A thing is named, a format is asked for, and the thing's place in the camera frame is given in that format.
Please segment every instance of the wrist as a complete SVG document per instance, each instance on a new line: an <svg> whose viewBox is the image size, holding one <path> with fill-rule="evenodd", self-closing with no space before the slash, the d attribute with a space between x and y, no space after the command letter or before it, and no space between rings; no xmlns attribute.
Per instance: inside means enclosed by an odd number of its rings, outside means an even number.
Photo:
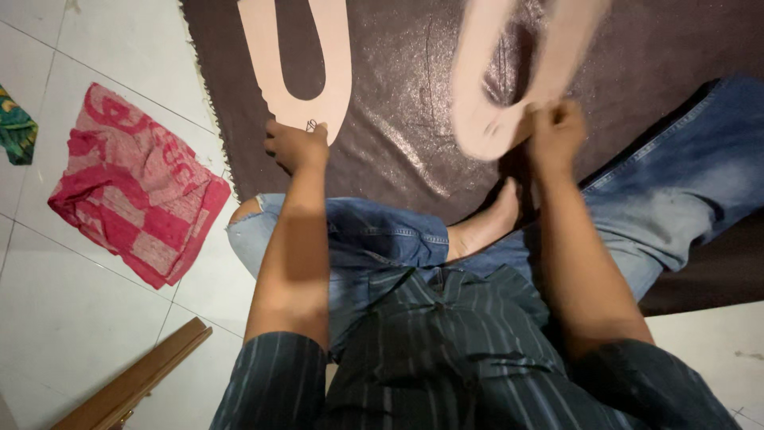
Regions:
<svg viewBox="0 0 764 430"><path fill-rule="evenodd" d="M539 188L541 188L541 191L544 189L575 184L572 169L558 169L554 171L544 171L537 169L536 171L536 180L539 184Z"/></svg>
<svg viewBox="0 0 764 430"><path fill-rule="evenodd" d="M314 162L306 162L301 164L299 167L295 169L295 171L292 173L292 176L297 176L298 174L320 174L324 175L324 172L326 172L326 163L320 162L320 161L314 161Z"/></svg>

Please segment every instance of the ripped jeans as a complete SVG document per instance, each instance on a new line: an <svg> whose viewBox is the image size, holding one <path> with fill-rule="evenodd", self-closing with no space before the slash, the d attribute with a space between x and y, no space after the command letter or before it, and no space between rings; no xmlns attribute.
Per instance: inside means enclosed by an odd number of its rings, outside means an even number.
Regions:
<svg viewBox="0 0 764 430"><path fill-rule="evenodd" d="M720 80L688 113L583 191L594 225L639 300L663 270L687 264L691 245L764 206L764 83ZM257 277L283 194L257 196L262 212L228 228L231 247ZM337 356L369 304L387 291L371 273L391 266L437 272L448 254L443 222L358 198L326 201L330 344ZM539 226L531 224L482 252L450 263L488 276L507 264L538 281Z"/></svg>

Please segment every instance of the pink towel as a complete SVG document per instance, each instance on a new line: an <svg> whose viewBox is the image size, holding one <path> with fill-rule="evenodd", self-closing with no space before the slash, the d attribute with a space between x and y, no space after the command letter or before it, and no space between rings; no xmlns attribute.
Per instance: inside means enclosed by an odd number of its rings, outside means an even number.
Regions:
<svg viewBox="0 0 764 430"><path fill-rule="evenodd" d="M150 116L94 83L51 209L160 288L190 269L231 190Z"/></svg>

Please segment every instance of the wooden plank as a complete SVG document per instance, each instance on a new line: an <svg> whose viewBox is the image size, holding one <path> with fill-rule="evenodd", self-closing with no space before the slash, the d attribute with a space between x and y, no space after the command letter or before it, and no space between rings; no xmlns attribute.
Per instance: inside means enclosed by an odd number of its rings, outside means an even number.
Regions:
<svg viewBox="0 0 764 430"><path fill-rule="evenodd" d="M107 430L210 334L212 327L192 319L59 421L53 430Z"/></svg>

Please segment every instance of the hand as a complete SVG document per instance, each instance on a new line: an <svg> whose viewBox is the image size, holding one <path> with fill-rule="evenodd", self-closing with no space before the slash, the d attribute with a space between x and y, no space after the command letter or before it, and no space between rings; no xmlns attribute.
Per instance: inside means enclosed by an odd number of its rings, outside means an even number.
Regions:
<svg viewBox="0 0 764 430"><path fill-rule="evenodd" d="M542 183L573 178L573 161L586 138L581 107L573 100L548 103L533 113L528 156Z"/></svg>
<svg viewBox="0 0 764 430"><path fill-rule="evenodd" d="M291 174L306 167L324 168L329 160L326 144L326 123L317 125L312 132L295 129L268 119L265 131L273 138L265 139L263 145L276 155L276 162Z"/></svg>

